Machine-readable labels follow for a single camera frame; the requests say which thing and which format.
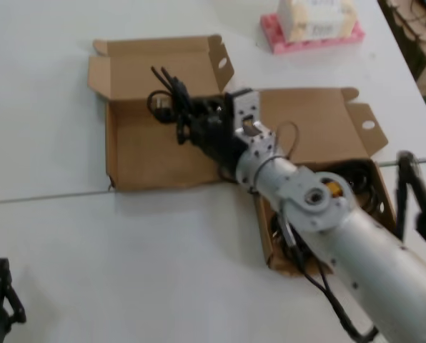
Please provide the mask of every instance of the cardboard box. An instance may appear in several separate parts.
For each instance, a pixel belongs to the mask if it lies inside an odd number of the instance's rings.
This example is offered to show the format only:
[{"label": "cardboard box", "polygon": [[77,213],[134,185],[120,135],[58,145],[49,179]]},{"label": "cardboard box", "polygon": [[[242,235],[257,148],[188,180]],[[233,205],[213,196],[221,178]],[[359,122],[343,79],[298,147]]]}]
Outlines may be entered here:
[{"label": "cardboard box", "polygon": [[[175,125],[156,121],[146,102],[149,93],[162,88],[150,71],[152,65],[165,66],[192,96],[221,93],[234,73],[221,37],[95,41],[94,47],[99,56],[89,60],[89,86],[108,99],[106,172],[115,188],[183,188],[218,181],[217,165],[190,143],[179,146]],[[273,130],[288,119],[299,127],[299,144],[292,155],[296,164],[316,170],[335,161],[369,161],[387,139],[370,107],[352,103],[358,94],[353,88],[266,89],[261,91],[261,118]],[[279,142],[287,151],[293,139],[292,132],[284,131]],[[369,163],[384,202],[383,224],[394,227],[379,169]],[[257,211],[267,264],[278,272],[296,274],[270,239],[269,205],[258,199]]]},{"label": "cardboard box", "polygon": [[[395,213],[392,208],[389,194],[382,180],[380,168],[371,159],[353,159],[347,160],[360,161],[368,165],[372,175],[372,185],[377,192],[377,195],[382,202],[382,206],[377,207],[377,211],[372,214],[375,220],[388,229],[393,229],[396,226]],[[331,166],[342,163],[345,161],[331,161],[325,163],[306,163],[305,166],[309,167],[314,172],[323,172]],[[262,249],[267,266],[280,274],[287,276],[299,276],[300,272],[296,266],[286,258],[284,255],[281,244],[272,237],[272,229],[270,226],[271,219],[274,211],[270,208],[269,203],[261,197],[254,198],[254,204],[257,209],[257,216],[259,220],[259,230],[262,240]],[[319,269],[314,259],[309,259],[306,262],[307,271],[309,274],[319,274]]]},{"label": "cardboard box", "polygon": [[147,110],[147,97],[164,89],[151,66],[166,67],[192,96],[222,93],[234,69],[221,36],[94,41],[88,85],[106,103],[106,173],[119,191],[192,187],[218,180],[217,166],[200,149],[179,146],[174,125]]},{"label": "cardboard box", "polygon": [[379,0],[400,51],[426,96],[426,8],[413,0]]}]

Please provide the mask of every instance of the metal bracket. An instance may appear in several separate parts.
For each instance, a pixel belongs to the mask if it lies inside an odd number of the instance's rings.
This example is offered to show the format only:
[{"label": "metal bracket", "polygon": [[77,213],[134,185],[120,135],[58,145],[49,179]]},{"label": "metal bracket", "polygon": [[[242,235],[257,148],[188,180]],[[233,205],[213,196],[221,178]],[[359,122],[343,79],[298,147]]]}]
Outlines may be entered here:
[{"label": "metal bracket", "polygon": [[[325,179],[337,182],[343,195],[332,198],[323,183]],[[290,218],[298,231],[321,232],[337,227],[356,206],[355,196],[342,177],[327,172],[314,173],[306,167],[300,167],[277,193],[286,218]]]}]

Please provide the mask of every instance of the hole in box flap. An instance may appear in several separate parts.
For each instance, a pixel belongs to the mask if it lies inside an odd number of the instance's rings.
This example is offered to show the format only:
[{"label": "hole in box flap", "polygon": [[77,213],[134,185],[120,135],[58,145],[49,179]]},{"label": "hole in box flap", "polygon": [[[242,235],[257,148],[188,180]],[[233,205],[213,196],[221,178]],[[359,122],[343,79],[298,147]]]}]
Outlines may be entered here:
[{"label": "hole in box flap", "polygon": [[221,61],[219,61],[218,68],[223,69],[226,66],[226,64],[227,64],[227,58],[224,57]]},{"label": "hole in box flap", "polygon": [[364,130],[371,130],[375,127],[375,122],[372,120],[366,120],[362,123],[362,128]]}]

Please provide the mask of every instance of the open cardboard box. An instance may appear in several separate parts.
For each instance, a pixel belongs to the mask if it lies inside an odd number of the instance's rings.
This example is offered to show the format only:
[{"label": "open cardboard box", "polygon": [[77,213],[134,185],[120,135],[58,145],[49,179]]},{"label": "open cardboard box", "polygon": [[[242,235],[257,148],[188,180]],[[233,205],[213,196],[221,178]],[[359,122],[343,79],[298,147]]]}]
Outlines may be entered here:
[{"label": "open cardboard box", "polygon": [[[106,172],[118,191],[193,187],[217,182],[217,165],[200,149],[179,146],[174,125],[160,124],[147,110],[147,97],[162,85],[150,71],[165,66],[192,96],[220,94],[234,69],[220,36],[140,41],[95,41],[99,56],[89,60],[89,86],[106,104]],[[367,104],[352,103],[356,89],[267,89],[261,91],[261,118],[275,130],[290,119],[300,130],[292,155],[296,164],[318,169],[335,161],[366,159],[384,204],[382,223],[394,227],[394,214],[378,167],[370,156],[387,139]],[[291,132],[280,138],[286,150]],[[297,274],[272,243],[272,210],[257,200],[262,246],[270,268]]]},{"label": "open cardboard box", "polygon": [[220,94],[234,75],[222,37],[94,41],[88,85],[106,103],[106,173],[119,191],[192,187],[218,180],[215,163],[191,144],[179,146],[172,125],[147,110],[164,86],[151,72],[166,67],[192,96]]}]

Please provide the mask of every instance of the white table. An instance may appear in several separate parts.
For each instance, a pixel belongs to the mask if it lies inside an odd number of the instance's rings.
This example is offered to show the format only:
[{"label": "white table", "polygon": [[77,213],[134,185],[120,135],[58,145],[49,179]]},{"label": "white table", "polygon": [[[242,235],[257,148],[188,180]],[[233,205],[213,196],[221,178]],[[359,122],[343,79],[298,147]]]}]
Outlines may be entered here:
[{"label": "white table", "polygon": [[95,38],[220,33],[232,87],[355,86],[390,140],[376,160],[401,149],[426,157],[426,107],[375,1],[357,0],[362,44],[284,56],[269,53],[258,27],[276,8],[277,0],[0,1],[0,200],[107,189],[103,104],[86,87]]},{"label": "white table", "polygon": [[[383,175],[393,192],[395,168]],[[6,342],[350,343],[314,287],[265,266],[248,195],[226,184],[160,195],[1,204],[0,257],[28,317]],[[414,202],[408,212],[407,245],[426,260]]]}]

